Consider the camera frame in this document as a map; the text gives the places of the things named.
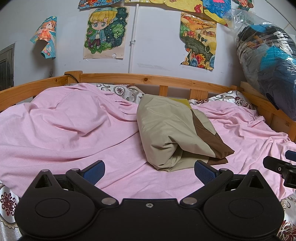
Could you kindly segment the white wall pipe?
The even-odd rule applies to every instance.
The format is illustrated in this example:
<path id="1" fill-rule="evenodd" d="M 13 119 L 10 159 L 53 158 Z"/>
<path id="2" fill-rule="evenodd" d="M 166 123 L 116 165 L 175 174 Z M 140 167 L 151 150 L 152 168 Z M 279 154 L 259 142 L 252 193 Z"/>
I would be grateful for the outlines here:
<path id="1" fill-rule="evenodd" d="M 137 31 L 137 17 L 138 17 L 139 3 L 135 5 L 134 19 L 132 25 L 132 38 L 130 41 L 130 55 L 129 55 L 129 64 L 128 64 L 128 73 L 132 73 L 132 65 L 133 65 L 133 53 L 135 46 L 135 34 Z"/>

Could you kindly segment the pink bed sheet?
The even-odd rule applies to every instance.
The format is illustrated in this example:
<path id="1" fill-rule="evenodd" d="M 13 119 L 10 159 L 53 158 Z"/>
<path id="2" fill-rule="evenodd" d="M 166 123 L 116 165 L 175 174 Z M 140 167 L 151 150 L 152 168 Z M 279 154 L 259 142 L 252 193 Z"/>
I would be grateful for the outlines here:
<path id="1" fill-rule="evenodd" d="M 295 144 L 273 131 L 256 111 L 216 101 L 196 109 L 234 150 L 225 168 L 236 174 L 257 169 L 279 199 L 293 193 L 277 173 L 264 168 L 266 156 L 284 159 Z M 1 113 L 1 181 L 22 196 L 43 169 L 64 174 L 97 160 L 106 166 L 97 187 L 124 198 L 181 199 L 202 183 L 193 169 L 158 171 L 146 160 L 137 126 L 137 105 L 91 84 L 49 88 L 29 103 Z"/>

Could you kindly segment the orange-haired girl curled poster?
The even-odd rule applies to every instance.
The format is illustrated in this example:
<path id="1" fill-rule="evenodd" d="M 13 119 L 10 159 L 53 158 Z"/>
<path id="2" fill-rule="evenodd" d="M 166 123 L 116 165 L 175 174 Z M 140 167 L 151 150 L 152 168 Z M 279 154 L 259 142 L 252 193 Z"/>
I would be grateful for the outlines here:
<path id="1" fill-rule="evenodd" d="M 46 45 L 41 51 L 45 59 L 55 59 L 56 57 L 56 28 L 57 17 L 50 16 L 43 21 L 39 28 L 31 37 L 30 41 L 35 44 L 37 41 L 45 41 Z"/>

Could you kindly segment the colourful landscape poster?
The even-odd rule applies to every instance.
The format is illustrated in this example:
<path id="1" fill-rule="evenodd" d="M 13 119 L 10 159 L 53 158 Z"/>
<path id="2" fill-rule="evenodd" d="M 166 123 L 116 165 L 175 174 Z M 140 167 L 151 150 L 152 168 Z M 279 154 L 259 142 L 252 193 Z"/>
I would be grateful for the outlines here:
<path id="1" fill-rule="evenodd" d="M 187 55 L 182 65 L 214 69 L 216 54 L 217 23 L 200 17 L 181 13 L 180 39 Z"/>

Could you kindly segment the blond anime character poster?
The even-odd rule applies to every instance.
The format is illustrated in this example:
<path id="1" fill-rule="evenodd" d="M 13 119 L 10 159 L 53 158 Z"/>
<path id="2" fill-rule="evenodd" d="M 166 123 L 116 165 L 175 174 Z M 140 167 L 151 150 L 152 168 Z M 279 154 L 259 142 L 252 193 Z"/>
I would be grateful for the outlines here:
<path id="1" fill-rule="evenodd" d="M 89 14 L 83 58 L 123 59 L 130 8 L 106 6 Z"/>

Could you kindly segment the wooden bed frame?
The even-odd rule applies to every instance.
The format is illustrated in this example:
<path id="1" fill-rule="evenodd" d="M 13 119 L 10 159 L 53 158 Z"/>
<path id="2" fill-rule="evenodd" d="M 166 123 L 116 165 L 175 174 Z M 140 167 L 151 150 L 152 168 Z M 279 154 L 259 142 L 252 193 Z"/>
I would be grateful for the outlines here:
<path id="1" fill-rule="evenodd" d="M 237 90 L 257 108 L 258 114 L 265 118 L 266 123 L 274 131 L 285 132 L 292 141 L 295 141 L 295 121 L 290 119 L 283 111 L 277 110 L 271 102 L 246 82 L 241 82 L 239 86 L 232 85 L 227 87 L 203 81 L 167 76 L 68 71 L 62 76 L 37 80 L 1 91 L 1 110 L 5 110 L 30 97 L 35 97 L 47 88 L 82 82 L 158 86 L 158 95 L 160 96 L 167 96 L 170 87 L 177 87 L 188 89 L 190 91 L 189 98 L 197 100 L 207 99 L 212 93 L 220 94 L 230 90 Z"/>

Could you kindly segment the top-left cartoon poster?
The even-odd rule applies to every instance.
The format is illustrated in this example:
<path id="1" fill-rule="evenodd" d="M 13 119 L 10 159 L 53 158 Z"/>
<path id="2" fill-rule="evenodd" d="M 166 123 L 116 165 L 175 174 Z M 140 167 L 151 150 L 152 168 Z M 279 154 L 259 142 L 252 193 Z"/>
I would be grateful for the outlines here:
<path id="1" fill-rule="evenodd" d="M 100 6 L 110 6 L 121 3 L 122 0 L 79 0 L 78 9 L 88 9 Z"/>

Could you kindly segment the yellow blue poster strip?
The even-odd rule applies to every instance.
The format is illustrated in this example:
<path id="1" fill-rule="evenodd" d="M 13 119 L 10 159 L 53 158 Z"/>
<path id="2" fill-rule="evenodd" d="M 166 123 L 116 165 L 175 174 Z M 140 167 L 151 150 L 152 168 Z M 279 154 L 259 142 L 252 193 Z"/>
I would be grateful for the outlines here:
<path id="1" fill-rule="evenodd" d="M 212 20 L 227 26 L 224 15 L 231 9 L 231 1 L 200 1 L 200 0 L 176 0 L 176 1 L 125 1 L 125 3 L 165 4 L 166 6 L 181 11 L 205 14 Z"/>

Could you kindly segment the plastic bag of clothes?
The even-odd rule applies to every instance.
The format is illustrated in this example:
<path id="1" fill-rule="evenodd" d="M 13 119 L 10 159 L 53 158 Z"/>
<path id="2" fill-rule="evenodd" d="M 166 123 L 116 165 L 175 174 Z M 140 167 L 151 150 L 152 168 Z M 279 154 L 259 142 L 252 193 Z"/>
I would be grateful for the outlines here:
<path id="1" fill-rule="evenodd" d="M 283 29 L 240 9 L 224 20 L 235 33 L 236 53 L 247 82 L 295 120 L 295 42 Z"/>

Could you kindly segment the olive beige brown hooded jacket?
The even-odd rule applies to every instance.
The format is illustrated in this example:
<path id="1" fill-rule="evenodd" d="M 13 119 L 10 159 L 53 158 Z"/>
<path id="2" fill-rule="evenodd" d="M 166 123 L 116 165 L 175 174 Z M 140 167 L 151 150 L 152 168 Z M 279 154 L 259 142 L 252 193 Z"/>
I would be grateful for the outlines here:
<path id="1" fill-rule="evenodd" d="M 187 100 L 145 94 L 137 124 L 147 161 L 158 171 L 192 168 L 196 161 L 226 164 L 234 154 L 205 114 Z"/>

